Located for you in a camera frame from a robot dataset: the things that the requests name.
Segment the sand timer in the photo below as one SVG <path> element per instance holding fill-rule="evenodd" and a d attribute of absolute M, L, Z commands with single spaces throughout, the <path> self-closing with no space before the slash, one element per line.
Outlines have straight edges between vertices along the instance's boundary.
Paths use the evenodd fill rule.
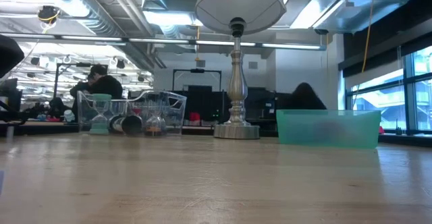
<path fill-rule="evenodd" d="M 93 109 L 98 113 L 91 121 L 91 134 L 108 134 L 108 119 L 104 113 L 108 111 L 111 102 L 109 94 L 93 94 Z"/>
<path fill-rule="evenodd" d="M 145 123 L 146 136 L 164 136 L 167 134 L 167 126 L 165 120 L 162 118 L 163 101 L 157 99 L 148 102 L 148 112 L 150 118 Z"/>

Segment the person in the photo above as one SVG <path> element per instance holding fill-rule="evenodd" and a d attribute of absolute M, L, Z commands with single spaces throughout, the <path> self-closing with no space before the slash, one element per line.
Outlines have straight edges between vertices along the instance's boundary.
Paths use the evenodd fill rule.
<path fill-rule="evenodd" d="M 327 107 L 317 96 L 315 91 L 308 83 L 303 82 L 297 86 L 292 94 L 279 96 L 277 99 L 277 109 L 321 109 Z"/>
<path fill-rule="evenodd" d="M 72 105 L 72 113 L 75 115 L 75 121 L 78 121 L 78 91 L 82 91 L 84 93 L 90 93 L 90 87 L 95 82 L 95 79 L 90 74 L 87 76 L 87 82 L 79 82 L 77 85 L 75 85 L 69 93 L 71 96 L 73 96 L 74 104 Z"/>
<path fill-rule="evenodd" d="M 56 97 L 53 100 L 51 100 L 49 102 L 49 106 L 51 108 L 48 111 L 48 115 L 57 119 L 61 119 L 65 111 L 70 109 L 68 106 L 65 106 L 63 104 L 63 101 L 59 97 Z"/>
<path fill-rule="evenodd" d="M 112 99 L 122 99 L 122 84 L 114 77 L 108 75 L 106 66 L 98 64 L 90 69 L 90 75 L 95 82 L 90 87 L 91 94 L 110 94 Z"/>

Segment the teal plastic bin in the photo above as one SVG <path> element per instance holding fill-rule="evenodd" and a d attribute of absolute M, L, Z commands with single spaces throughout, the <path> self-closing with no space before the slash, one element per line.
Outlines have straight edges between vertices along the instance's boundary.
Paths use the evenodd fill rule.
<path fill-rule="evenodd" d="M 281 144 L 375 148 L 380 111 L 277 110 Z"/>

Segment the clear plastic organizer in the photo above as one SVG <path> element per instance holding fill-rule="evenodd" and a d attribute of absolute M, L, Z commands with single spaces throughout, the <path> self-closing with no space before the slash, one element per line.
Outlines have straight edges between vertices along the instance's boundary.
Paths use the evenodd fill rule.
<path fill-rule="evenodd" d="M 375 148 L 380 111 L 277 110 L 281 144 Z"/>
<path fill-rule="evenodd" d="M 82 133 L 181 134 L 185 108 L 186 97 L 172 92 L 145 90 L 130 100 L 111 100 L 107 94 L 78 92 L 78 124 Z"/>

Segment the desk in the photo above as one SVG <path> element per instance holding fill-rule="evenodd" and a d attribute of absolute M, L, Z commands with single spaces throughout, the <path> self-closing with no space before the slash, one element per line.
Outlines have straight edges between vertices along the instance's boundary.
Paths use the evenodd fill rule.
<path fill-rule="evenodd" d="M 0 223 L 432 223 L 432 151 L 210 136 L 0 142 Z"/>

